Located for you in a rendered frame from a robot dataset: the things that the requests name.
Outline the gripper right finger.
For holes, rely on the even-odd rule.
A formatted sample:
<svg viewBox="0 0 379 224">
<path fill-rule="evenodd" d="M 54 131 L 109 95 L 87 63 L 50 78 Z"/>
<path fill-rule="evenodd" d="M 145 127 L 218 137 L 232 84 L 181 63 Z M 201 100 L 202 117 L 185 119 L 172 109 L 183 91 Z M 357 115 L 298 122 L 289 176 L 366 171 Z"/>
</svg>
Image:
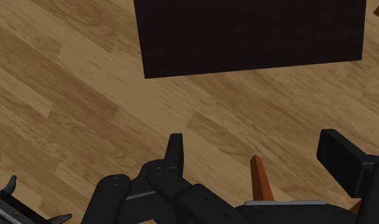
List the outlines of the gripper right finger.
<svg viewBox="0 0 379 224">
<path fill-rule="evenodd" d="M 354 224 L 379 224 L 379 156 L 369 155 L 334 129 L 323 129 L 317 159 L 353 199 L 361 199 Z"/>
</svg>

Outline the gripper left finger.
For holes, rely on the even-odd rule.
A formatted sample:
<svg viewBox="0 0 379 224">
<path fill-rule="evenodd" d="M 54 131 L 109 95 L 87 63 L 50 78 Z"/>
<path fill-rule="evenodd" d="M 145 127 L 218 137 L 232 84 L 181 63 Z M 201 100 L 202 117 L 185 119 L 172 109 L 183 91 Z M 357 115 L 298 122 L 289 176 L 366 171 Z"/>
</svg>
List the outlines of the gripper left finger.
<svg viewBox="0 0 379 224">
<path fill-rule="evenodd" d="M 147 162 L 138 176 L 101 179 L 81 224 L 249 224 L 218 195 L 183 178 L 183 136 L 171 134 L 164 159 Z"/>
</svg>

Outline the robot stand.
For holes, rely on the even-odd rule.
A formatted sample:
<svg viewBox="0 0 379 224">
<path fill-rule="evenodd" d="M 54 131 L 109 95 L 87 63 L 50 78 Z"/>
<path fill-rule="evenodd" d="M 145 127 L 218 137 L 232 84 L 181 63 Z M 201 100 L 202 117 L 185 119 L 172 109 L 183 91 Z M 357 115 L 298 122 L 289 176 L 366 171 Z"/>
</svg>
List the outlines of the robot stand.
<svg viewBox="0 0 379 224">
<path fill-rule="evenodd" d="M 362 58 L 366 0 L 134 0 L 134 9 L 146 78 Z"/>
</svg>

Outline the black thing with grey stripe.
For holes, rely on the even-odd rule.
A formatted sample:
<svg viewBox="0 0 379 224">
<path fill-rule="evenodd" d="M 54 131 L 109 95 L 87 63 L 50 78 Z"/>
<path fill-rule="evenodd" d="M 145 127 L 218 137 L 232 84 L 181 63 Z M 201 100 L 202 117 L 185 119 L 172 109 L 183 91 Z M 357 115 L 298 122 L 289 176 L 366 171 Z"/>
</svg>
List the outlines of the black thing with grey stripe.
<svg viewBox="0 0 379 224">
<path fill-rule="evenodd" d="M 73 215 L 59 215 L 50 219 L 42 217 L 16 199 L 12 193 L 16 188 L 16 175 L 0 190 L 0 224 L 63 224 Z"/>
</svg>

